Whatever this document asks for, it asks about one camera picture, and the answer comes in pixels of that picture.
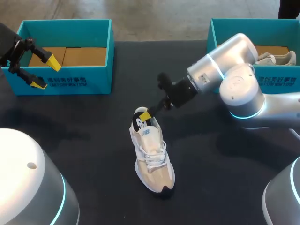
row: teal box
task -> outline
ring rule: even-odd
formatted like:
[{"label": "teal box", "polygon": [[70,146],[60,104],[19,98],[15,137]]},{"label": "teal box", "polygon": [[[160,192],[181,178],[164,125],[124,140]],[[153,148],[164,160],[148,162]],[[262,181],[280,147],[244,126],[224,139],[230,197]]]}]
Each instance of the teal box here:
[{"label": "teal box", "polygon": [[212,18],[207,53],[237,33],[247,35],[255,45],[286,46],[296,52],[296,66],[254,65],[255,76],[263,93],[300,91],[300,23],[298,20]]},{"label": "teal box", "polygon": [[21,68],[41,76],[48,84],[45,90],[32,88],[16,74],[3,68],[5,77],[16,95],[86,95],[109,94],[113,75],[114,38],[110,19],[34,20],[23,21],[17,32],[32,38],[41,47],[106,47],[105,66],[28,67],[32,53],[26,52]]}]

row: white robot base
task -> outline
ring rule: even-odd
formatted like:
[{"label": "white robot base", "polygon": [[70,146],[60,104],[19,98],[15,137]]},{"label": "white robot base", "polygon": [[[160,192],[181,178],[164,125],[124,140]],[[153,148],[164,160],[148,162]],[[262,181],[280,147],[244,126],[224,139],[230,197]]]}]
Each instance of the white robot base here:
[{"label": "white robot base", "polygon": [[72,188],[39,144],[0,129],[0,225],[78,225]]},{"label": "white robot base", "polygon": [[300,224],[300,160],[296,159],[265,188],[262,211],[268,225]]}]

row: cardboard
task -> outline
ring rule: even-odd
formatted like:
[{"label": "cardboard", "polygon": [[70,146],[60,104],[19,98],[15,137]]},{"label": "cardboard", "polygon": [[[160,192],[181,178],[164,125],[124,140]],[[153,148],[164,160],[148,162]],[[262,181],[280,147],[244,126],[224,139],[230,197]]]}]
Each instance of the cardboard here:
[{"label": "cardboard", "polygon": [[[55,56],[56,60],[60,65],[62,65],[62,62],[64,60],[66,48],[65,47],[43,47],[46,51],[50,51]],[[46,64],[42,63],[41,59],[36,56],[35,54],[32,54],[31,60],[29,62],[29,67],[47,67]]]},{"label": "cardboard", "polygon": [[272,55],[285,55],[289,52],[289,49],[284,46],[265,46],[265,45],[256,45],[255,46],[258,55],[264,53],[270,53]]},{"label": "cardboard", "polygon": [[63,67],[105,66],[106,48],[66,48]]}]

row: white shoelace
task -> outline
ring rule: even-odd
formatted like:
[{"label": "white shoelace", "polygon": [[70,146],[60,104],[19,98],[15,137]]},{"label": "white shoelace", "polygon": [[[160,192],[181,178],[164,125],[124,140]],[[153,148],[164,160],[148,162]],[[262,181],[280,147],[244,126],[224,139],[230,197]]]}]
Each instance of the white shoelace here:
[{"label": "white shoelace", "polygon": [[147,164],[147,169],[153,169],[157,167],[162,167],[167,164],[165,158],[166,158],[166,148],[167,144],[163,141],[163,147],[160,149],[160,152],[155,153],[155,154],[149,154],[145,152],[145,150],[140,146],[140,150],[144,154],[144,157],[142,158],[146,164]]}]

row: person's leg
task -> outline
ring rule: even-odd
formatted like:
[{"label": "person's leg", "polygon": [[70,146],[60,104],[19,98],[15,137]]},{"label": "person's leg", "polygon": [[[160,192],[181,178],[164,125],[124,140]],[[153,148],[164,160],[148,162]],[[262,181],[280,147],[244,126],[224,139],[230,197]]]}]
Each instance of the person's leg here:
[{"label": "person's leg", "polygon": [[300,0],[280,0],[278,19],[296,19],[300,12]]}]

